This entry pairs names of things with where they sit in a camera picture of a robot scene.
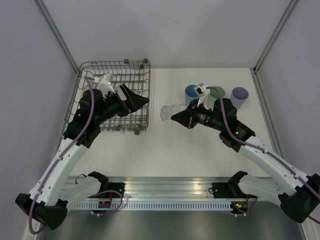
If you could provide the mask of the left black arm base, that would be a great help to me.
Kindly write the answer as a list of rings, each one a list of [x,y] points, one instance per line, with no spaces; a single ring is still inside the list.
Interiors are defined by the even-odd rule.
[[[91,195],[90,198],[96,199],[120,199],[125,193],[124,182],[109,182],[100,186],[96,195]]]

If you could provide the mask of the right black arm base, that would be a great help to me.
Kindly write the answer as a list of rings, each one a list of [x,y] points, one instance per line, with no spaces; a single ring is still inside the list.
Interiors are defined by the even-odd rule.
[[[213,182],[211,188],[216,199],[233,199],[237,197],[236,192],[228,182]]]

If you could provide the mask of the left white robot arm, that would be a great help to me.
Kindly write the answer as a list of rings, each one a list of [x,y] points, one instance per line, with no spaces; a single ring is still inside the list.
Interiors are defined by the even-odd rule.
[[[19,193],[15,199],[18,207],[28,215],[32,234],[38,234],[33,229],[33,221],[55,230],[68,212],[84,199],[108,195],[109,179],[97,171],[89,173],[68,190],[62,189],[78,161],[101,133],[100,125],[114,116],[134,113],[148,103],[148,98],[134,93],[125,84],[107,94],[92,87],[82,94],[79,108],[67,125],[61,145],[45,173],[28,193]]]

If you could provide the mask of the purple plastic cup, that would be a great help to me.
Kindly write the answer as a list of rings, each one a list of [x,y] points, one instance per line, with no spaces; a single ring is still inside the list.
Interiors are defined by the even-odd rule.
[[[239,109],[248,98],[249,92],[244,87],[235,87],[231,91],[230,100],[237,109]]]

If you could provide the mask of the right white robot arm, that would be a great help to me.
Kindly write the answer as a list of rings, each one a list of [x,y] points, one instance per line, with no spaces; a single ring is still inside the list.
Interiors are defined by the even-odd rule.
[[[303,223],[320,204],[320,176],[308,175],[268,150],[255,132],[237,119],[237,109],[230,99],[217,99],[212,109],[193,100],[170,119],[188,129],[200,124],[219,131],[223,144],[250,159],[276,182],[267,183],[239,171],[228,181],[231,196],[239,198],[246,194],[263,198],[280,206],[297,223]]]

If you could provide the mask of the green plastic cup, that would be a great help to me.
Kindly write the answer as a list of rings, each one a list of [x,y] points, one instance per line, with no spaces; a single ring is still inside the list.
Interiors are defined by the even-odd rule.
[[[218,89],[222,97],[225,96],[225,90],[222,87],[215,86],[215,88]],[[219,94],[215,89],[209,89],[209,91],[209,95],[207,96],[207,107],[213,109],[215,101],[219,99]]]

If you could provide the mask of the blue plastic cup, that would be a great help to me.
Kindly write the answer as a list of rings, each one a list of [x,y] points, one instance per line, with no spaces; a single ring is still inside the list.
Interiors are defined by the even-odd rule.
[[[195,84],[190,84],[188,85],[185,90],[184,90],[184,94],[185,94],[185,105],[188,106],[190,104],[191,101],[193,101],[194,99],[198,99],[199,96],[195,91],[195,87],[197,85]]]

